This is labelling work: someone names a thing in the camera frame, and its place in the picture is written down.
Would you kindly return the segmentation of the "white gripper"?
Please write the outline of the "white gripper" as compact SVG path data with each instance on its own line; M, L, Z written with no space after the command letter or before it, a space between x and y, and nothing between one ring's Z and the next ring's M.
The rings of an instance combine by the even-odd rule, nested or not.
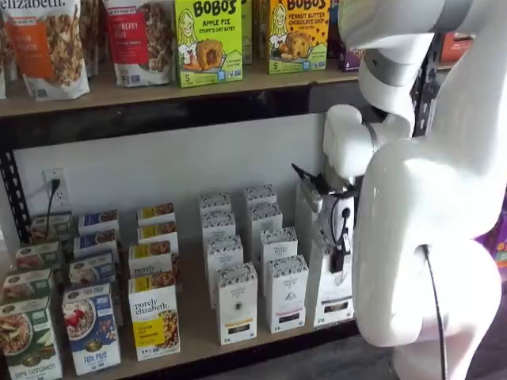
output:
M324 197L318 216L318 239L326 254L333 253L330 261L332 273L341 272L345 258L352 253L354 214L354 198Z

